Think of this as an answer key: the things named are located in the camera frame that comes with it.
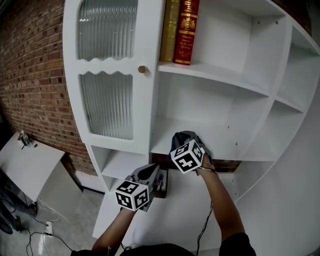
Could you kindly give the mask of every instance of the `hand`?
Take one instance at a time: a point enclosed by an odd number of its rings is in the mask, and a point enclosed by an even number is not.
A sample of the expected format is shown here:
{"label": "hand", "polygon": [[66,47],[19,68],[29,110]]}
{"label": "hand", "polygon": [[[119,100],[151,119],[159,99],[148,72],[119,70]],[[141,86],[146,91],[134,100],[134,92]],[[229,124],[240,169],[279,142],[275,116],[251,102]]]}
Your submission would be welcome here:
{"label": "hand", "polygon": [[203,168],[207,168],[207,169],[211,169],[211,170],[215,170],[216,169],[215,166],[210,163],[209,156],[208,156],[207,153],[205,153],[204,156],[203,156],[202,167]]}

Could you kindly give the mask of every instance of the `person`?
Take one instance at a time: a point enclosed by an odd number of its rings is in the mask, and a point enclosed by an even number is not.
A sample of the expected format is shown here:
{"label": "person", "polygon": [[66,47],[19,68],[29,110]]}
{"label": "person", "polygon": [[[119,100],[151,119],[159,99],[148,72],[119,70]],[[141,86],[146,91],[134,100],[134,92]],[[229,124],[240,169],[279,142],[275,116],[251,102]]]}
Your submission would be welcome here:
{"label": "person", "polygon": [[[210,163],[208,155],[204,156],[202,167],[206,169],[198,169],[197,172],[206,184],[212,202],[213,213],[221,230],[222,243],[219,255],[255,256],[256,253],[250,245],[249,237],[245,233],[239,212],[217,173],[214,171],[215,167]],[[71,256],[114,256],[135,214],[136,212],[134,211],[122,209],[111,225],[95,242],[91,251],[73,251]],[[121,256],[134,255],[193,256],[191,252],[174,244],[141,246],[125,250],[121,254]]]}
{"label": "person", "polygon": [[[23,230],[20,217],[14,217],[12,215],[13,212],[18,210],[19,212],[29,214],[31,217],[35,218],[38,211],[36,204],[27,205],[10,191],[9,182],[9,179],[7,179],[2,171],[0,171],[0,230],[11,235],[13,234],[13,230],[17,232]],[[14,211],[10,212],[5,205],[13,208]]]}

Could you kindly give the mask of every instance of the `floor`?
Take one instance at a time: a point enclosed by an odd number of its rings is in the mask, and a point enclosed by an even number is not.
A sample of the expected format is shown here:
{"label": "floor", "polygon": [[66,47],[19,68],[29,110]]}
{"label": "floor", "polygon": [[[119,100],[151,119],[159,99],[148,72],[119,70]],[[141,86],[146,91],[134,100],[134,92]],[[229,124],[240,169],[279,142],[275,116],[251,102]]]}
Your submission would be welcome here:
{"label": "floor", "polygon": [[[85,189],[75,210],[74,218],[68,220],[60,216],[57,221],[53,221],[53,234],[63,239],[75,251],[90,250],[96,241],[92,237],[92,233],[103,197],[102,194]],[[29,229],[31,233],[35,231],[43,232],[46,229],[43,224],[36,222],[29,215],[20,212],[17,212],[17,214],[21,218],[22,226]],[[56,218],[55,213],[39,207],[36,217],[38,221],[46,222]],[[14,231],[12,235],[0,231],[0,256],[26,256],[28,242],[29,233],[26,230],[20,233]],[[70,250],[58,238],[47,237],[46,235],[34,234],[31,239],[31,246],[34,256],[69,256],[71,254]]]}

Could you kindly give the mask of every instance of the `ribbed glass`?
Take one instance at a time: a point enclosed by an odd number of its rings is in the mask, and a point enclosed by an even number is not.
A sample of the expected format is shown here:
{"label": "ribbed glass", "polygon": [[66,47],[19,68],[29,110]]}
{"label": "ribbed glass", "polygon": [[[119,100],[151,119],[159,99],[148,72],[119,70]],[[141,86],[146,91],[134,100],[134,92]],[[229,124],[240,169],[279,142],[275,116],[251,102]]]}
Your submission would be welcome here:
{"label": "ribbed glass", "polygon": [[78,58],[132,58],[138,0],[83,0],[78,20]]}
{"label": "ribbed glass", "polygon": [[132,140],[132,75],[88,72],[80,75],[80,83],[91,132]]}

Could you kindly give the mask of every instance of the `power strip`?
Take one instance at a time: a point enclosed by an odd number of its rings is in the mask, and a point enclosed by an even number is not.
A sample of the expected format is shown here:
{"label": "power strip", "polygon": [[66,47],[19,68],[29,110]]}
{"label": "power strip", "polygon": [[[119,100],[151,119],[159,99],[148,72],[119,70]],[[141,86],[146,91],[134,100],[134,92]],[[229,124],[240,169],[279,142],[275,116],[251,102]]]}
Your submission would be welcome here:
{"label": "power strip", "polygon": [[52,234],[52,222],[51,221],[47,221],[46,224],[47,224],[47,227],[46,227],[45,232],[49,233],[49,234]]}

